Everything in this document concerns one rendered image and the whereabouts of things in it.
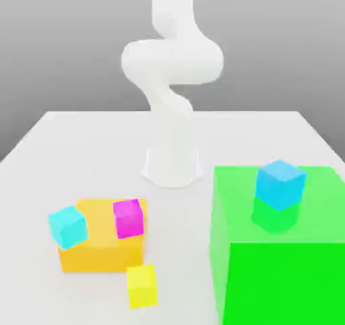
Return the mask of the small blue cube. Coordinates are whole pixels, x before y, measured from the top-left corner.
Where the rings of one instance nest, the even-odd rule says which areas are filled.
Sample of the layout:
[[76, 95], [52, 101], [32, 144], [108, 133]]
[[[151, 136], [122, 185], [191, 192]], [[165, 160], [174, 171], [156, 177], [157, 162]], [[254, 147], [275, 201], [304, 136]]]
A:
[[307, 172], [283, 160], [276, 160], [257, 170], [255, 197], [275, 208], [285, 210], [302, 199]]

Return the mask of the small magenta cube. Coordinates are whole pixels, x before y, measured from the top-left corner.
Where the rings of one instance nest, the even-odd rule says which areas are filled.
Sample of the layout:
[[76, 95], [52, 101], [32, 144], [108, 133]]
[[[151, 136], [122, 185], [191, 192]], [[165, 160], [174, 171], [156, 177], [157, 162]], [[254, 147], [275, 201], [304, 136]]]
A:
[[119, 239], [140, 236], [144, 233], [144, 214], [138, 199], [114, 202], [113, 216]]

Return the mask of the small cyan cube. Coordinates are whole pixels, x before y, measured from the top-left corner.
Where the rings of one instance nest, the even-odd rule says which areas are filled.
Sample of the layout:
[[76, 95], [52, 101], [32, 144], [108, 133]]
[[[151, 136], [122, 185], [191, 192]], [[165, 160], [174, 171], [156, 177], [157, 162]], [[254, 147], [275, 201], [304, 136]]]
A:
[[48, 221], [53, 239], [63, 250], [88, 239], [86, 218], [75, 206], [51, 213]]

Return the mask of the large orange box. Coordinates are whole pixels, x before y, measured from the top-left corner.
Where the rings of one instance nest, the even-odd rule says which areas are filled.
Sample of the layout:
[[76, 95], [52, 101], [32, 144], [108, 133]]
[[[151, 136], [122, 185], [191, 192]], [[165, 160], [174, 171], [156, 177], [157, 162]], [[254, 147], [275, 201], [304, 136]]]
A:
[[125, 272], [144, 263], [146, 234], [119, 239], [113, 203], [116, 198], [82, 198], [76, 208], [86, 218], [88, 239], [67, 249], [58, 249], [66, 273]]

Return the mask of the large green box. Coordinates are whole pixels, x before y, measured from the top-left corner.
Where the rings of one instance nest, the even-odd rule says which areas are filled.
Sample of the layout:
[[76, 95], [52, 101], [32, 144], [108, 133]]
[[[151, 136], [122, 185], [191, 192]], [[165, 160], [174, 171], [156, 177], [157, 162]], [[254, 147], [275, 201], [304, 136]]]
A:
[[210, 264], [218, 325], [345, 325], [345, 182], [306, 167], [300, 203], [255, 196], [255, 166], [217, 166]]

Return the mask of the small yellow cube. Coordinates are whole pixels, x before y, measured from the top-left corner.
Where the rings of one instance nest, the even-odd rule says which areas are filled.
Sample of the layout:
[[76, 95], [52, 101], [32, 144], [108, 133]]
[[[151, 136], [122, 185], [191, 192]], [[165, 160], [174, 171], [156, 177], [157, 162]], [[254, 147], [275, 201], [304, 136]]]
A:
[[157, 305], [158, 292], [153, 264], [133, 266], [127, 269], [129, 308]]

